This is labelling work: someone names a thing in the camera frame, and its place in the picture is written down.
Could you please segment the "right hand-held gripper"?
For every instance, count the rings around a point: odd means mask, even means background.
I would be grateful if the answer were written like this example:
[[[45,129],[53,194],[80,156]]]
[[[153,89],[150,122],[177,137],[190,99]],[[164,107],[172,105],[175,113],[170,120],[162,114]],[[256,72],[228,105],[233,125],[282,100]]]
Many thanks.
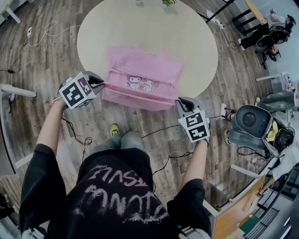
[[[176,100],[178,123],[191,143],[210,138],[210,120],[195,98],[179,97]]]

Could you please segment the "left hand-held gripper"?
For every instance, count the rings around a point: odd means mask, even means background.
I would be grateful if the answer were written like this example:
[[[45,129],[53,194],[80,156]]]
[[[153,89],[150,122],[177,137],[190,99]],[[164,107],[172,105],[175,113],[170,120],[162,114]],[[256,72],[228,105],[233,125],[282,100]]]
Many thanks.
[[[70,110],[80,108],[96,99],[104,87],[104,80],[100,76],[91,71],[81,71],[60,85],[52,103],[62,99]]]

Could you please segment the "pink printed sweatshirt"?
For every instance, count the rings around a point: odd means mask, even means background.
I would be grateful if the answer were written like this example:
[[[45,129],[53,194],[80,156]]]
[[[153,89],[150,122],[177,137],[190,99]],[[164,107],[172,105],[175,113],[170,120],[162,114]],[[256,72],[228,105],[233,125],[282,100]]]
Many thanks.
[[[164,54],[118,46],[108,50],[108,66],[103,100],[148,111],[175,105],[182,63]]]

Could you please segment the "person's left forearm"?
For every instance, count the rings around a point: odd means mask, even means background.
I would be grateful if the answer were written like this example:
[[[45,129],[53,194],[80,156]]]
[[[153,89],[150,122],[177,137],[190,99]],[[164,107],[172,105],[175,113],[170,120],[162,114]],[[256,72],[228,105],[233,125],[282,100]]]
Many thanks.
[[[62,99],[58,99],[52,104],[37,139],[37,144],[48,146],[55,155],[57,153],[59,131],[64,109],[65,102]]]

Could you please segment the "person's black printed t-shirt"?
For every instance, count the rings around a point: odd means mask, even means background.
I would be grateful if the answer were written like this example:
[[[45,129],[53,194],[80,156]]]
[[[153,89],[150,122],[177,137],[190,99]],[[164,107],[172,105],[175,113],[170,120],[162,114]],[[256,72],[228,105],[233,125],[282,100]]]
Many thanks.
[[[66,192],[53,151],[38,144],[22,186],[20,231],[28,236],[48,223],[44,239],[179,239],[190,227],[210,237],[204,196],[202,180],[193,179],[162,204],[149,156],[137,148],[90,155]]]

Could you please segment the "yellow-green sneaker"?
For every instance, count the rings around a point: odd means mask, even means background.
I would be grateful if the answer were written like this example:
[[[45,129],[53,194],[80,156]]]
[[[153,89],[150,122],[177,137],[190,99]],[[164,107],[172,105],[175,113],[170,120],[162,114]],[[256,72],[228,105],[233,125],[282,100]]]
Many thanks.
[[[113,123],[110,126],[110,135],[113,136],[113,135],[116,135],[116,134],[119,134],[119,135],[121,134],[120,129],[119,129],[119,126],[116,123]]]

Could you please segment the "person's grey jeans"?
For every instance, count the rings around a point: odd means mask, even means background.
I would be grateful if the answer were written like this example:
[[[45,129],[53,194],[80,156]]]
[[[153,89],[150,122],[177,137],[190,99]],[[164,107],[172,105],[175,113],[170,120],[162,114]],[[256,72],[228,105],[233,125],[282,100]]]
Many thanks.
[[[144,142],[138,132],[128,132],[124,136],[114,134],[109,139],[105,140],[101,145],[95,146],[90,151],[90,155],[110,149],[129,149],[137,148],[145,152]]]

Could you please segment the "grey open backpack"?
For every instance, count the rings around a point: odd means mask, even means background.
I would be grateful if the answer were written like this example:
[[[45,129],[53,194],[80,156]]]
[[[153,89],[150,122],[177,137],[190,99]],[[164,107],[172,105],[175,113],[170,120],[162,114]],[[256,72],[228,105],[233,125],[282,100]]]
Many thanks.
[[[281,158],[295,143],[295,129],[280,118],[254,105],[243,105],[236,112],[233,122],[238,136],[237,144],[264,150],[267,157]]]

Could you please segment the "dark brown table white legs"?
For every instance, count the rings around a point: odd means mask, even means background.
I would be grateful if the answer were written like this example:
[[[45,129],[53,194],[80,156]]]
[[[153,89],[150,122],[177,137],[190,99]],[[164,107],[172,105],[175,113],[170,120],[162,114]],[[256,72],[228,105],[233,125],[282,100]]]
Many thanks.
[[[2,95],[4,92],[31,98],[36,97],[36,92],[13,87],[12,85],[0,84],[0,175],[13,175],[16,173],[15,170],[18,168],[18,165],[9,145],[3,119],[5,111],[2,107]]]

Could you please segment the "black wheeled chair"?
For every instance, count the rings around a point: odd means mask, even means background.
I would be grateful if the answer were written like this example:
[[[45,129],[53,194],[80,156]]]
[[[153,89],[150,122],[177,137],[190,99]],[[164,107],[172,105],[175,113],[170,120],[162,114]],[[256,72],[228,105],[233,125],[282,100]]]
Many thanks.
[[[269,56],[272,61],[276,62],[276,55],[281,57],[278,45],[287,42],[288,38],[289,34],[286,31],[275,30],[269,35],[264,35],[260,40],[257,41],[255,44],[255,53],[262,54],[263,60],[261,65],[265,70],[267,69],[265,64],[267,56]]]

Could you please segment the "round wooden table black legs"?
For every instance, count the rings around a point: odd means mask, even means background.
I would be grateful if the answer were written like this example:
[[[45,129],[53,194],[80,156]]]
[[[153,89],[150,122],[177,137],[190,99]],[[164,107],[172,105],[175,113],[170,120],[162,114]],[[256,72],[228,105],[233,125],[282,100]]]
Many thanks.
[[[248,9],[232,18],[232,23],[243,36],[247,36],[267,24],[267,20],[251,0],[244,2]]]

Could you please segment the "beige desk white legs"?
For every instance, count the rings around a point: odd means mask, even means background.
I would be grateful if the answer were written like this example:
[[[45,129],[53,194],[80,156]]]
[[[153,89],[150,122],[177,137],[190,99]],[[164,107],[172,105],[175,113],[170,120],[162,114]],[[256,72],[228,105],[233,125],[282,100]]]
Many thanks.
[[[13,1],[14,0],[0,0],[0,16],[2,16],[4,12],[7,12],[18,24],[20,24],[21,20],[10,8],[10,5]]]

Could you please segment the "black shelf rack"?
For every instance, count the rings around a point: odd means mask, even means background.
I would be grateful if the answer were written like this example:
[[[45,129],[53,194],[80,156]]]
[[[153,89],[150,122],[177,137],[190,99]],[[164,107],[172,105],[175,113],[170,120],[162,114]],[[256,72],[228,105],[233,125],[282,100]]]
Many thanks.
[[[299,164],[258,199],[253,214],[238,225],[237,239],[287,239],[298,197]]]

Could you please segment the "black metal frame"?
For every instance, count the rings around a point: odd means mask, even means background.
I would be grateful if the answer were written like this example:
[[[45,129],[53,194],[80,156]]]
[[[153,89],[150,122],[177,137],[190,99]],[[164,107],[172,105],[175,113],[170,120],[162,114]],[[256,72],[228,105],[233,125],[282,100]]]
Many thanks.
[[[209,23],[215,16],[217,16],[221,11],[223,11],[225,8],[227,8],[230,4],[232,4],[235,0],[228,0],[224,6],[222,6],[219,10],[217,10],[214,14],[212,14],[208,19],[206,20],[206,23]]]

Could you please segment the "wooden desk white frame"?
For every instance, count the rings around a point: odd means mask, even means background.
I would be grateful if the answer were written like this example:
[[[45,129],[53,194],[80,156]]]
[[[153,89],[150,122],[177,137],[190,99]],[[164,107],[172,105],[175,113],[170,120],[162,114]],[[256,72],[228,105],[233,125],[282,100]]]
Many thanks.
[[[263,187],[264,177],[269,173],[275,164],[276,158],[267,162],[264,169],[260,173],[254,173],[242,167],[232,164],[231,169],[244,175],[254,178],[240,193],[221,207],[217,211],[207,201],[203,202],[203,206],[211,213],[209,216],[212,226],[212,239],[225,239],[230,234],[239,230],[237,225],[251,214],[257,206],[259,197],[256,194],[260,187]]]

